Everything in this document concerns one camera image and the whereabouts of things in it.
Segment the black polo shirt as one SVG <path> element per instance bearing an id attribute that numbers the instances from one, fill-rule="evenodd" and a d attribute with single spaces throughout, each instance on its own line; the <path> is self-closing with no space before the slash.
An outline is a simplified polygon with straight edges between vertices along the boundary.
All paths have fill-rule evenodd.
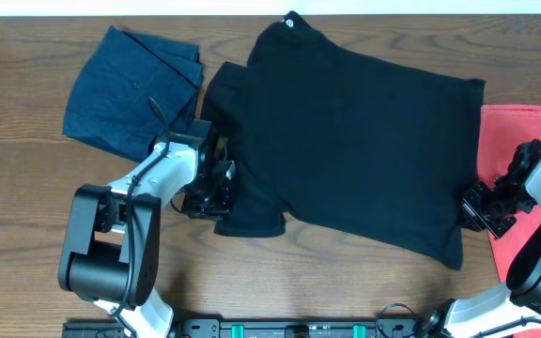
<path id="1" fill-rule="evenodd" d="M 216 233 L 278 237 L 291 215 L 460 269 L 484 88 L 354 53 L 288 13 L 204 97 L 201 116 L 236 165 Z"/>

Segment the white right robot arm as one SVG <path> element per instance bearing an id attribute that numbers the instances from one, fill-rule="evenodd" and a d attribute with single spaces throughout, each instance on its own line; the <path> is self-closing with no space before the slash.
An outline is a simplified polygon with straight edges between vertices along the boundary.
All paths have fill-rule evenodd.
<path id="1" fill-rule="evenodd" d="M 460 207 L 471 230 L 495 238 L 516 223 L 516 214 L 541 209 L 541 141 L 516 148 L 493 187 L 479 182 Z M 541 223 L 513 259 L 504 283 L 465 300 L 448 300 L 425 325 L 429 337 L 507 337 L 541 329 Z"/>

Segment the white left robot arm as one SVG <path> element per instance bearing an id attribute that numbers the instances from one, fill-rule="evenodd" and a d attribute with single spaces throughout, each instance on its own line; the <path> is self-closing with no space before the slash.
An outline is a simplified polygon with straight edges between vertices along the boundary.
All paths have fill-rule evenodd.
<path id="1" fill-rule="evenodd" d="M 70 321 L 65 337 L 179 337 L 175 312 L 155 288 L 161 217 L 219 222 L 231 208 L 235 164 L 216 136 L 172 133 L 124 177 L 85 184 L 73 196 L 58 271 L 60 287 L 104 310 L 103 321 Z"/>

